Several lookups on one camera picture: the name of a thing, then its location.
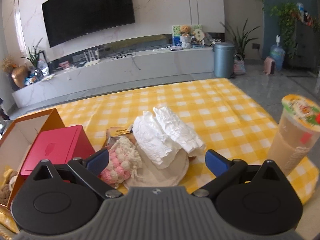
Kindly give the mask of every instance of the gold vase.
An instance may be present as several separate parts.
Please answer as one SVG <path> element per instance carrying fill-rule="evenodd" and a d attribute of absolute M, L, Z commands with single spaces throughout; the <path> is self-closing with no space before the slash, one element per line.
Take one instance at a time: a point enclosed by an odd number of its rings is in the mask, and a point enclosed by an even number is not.
<path fill-rule="evenodd" d="M 28 71 L 29 69 L 26 66 L 19 66 L 12 71 L 11 77 L 18 87 L 23 88 L 25 86 L 24 80 L 28 76 Z"/>

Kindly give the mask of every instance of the white marble wall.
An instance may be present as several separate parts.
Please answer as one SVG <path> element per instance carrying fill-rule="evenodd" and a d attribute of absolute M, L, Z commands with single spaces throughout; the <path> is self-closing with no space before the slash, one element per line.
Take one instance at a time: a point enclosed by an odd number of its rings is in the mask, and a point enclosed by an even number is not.
<path fill-rule="evenodd" d="M 5 44 L 5 37 L 3 31 L 3 23 L 0 22 L 0 61 L 3 60 L 7 56 L 7 47 Z M 0 98 L 3 99 L 2 108 L 8 111 L 12 105 L 14 104 L 14 100 L 12 97 L 12 88 L 6 73 L 3 70 L 0 70 Z"/>
<path fill-rule="evenodd" d="M 90 33 L 50 48 L 42 6 L 47 0 L 2 0 L 4 31 L 8 52 L 14 57 L 25 53 L 42 37 L 40 48 L 48 60 L 108 42 L 171 33 L 177 24 L 202 24 L 204 31 L 224 32 L 223 0 L 133 0 L 135 24 Z"/>

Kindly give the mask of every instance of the woven basket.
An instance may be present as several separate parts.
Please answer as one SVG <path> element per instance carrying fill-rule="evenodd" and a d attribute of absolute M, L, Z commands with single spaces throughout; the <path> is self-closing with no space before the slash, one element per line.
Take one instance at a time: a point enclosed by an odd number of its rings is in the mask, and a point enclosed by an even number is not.
<path fill-rule="evenodd" d="M 233 72 L 235 75 L 245 74 L 244 60 L 240 54 L 234 56 Z"/>

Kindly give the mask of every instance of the screw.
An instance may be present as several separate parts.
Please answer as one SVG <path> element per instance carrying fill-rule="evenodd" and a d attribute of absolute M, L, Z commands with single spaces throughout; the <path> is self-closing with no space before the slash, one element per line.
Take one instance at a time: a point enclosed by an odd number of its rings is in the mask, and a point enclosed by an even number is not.
<path fill-rule="evenodd" d="M 197 189 L 193 195 L 195 195 L 196 197 L 207 197 L 209 196 L 209 191 L 207 191 L 206 189 Z"/>
<path fill-rule="evenodd" d="M 152 190 L 152 193 L 155 194 L 155 195 L 158 195 L 158 194 L 160 194 L 161 192 L 162 192 L 162 190 L 159 189 L 159 188 L 155 188 L 155 189 Z"/>
<path fill-rule="evenodd" d="M 108 190 L 106 193 L 105 193 L 106 197 L 108 198 L 117 198 L 117 197 L 120 197 L 121 196 L 121 192 L 120 191 L 117 191 L 116 189 L 111 189 L 111 190 Z"/>

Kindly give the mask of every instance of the tv stand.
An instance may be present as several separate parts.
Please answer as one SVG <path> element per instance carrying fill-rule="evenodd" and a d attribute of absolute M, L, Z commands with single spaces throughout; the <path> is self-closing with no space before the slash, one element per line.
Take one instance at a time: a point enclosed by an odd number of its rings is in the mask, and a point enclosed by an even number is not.
<path fill-rule="evenodd" d="M 165 79 L 175 83 L 212 77 L 211 47 L 178 51 L 145 50 L 132 57 L 105 58 L 94 65 L 62 70 L 52 79 L 26 86 L 12 95 L 17 106 L 22 108 L 88 89 L 96 89 L 95 94 L 99 95 L 160 85 L 166 83 Z"/>

